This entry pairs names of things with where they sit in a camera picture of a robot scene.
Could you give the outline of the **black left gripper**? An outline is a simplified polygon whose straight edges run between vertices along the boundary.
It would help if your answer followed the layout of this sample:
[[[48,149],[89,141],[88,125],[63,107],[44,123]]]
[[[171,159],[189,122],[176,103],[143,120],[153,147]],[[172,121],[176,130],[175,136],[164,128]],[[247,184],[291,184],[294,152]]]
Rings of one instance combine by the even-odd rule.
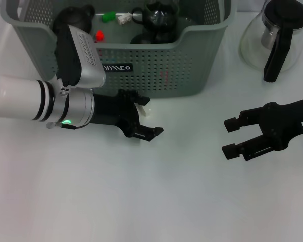
[[[135,105],[146,106],[150,98],[140,96],[137,91],[120,89],[115,96],[94,94],[93,97],[95,106],[91,122],[94,124],[116,126],[128,138],[135,137],[149,142],[164,131],[162,127],[140,125]]]

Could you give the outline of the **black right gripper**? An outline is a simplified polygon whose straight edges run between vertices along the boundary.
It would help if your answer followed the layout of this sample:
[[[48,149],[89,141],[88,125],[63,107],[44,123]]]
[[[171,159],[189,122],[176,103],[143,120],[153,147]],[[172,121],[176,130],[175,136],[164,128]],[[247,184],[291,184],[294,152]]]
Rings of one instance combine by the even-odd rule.
[[[263,135],[222,147],[227,160],[242,155],[249,161],[274,150],[286,149],[293,138],[303,134],[303,100],[286,105],[271,102],[264,107],[241,111],[238,118],[224,121],[228,132],[258,123]]]

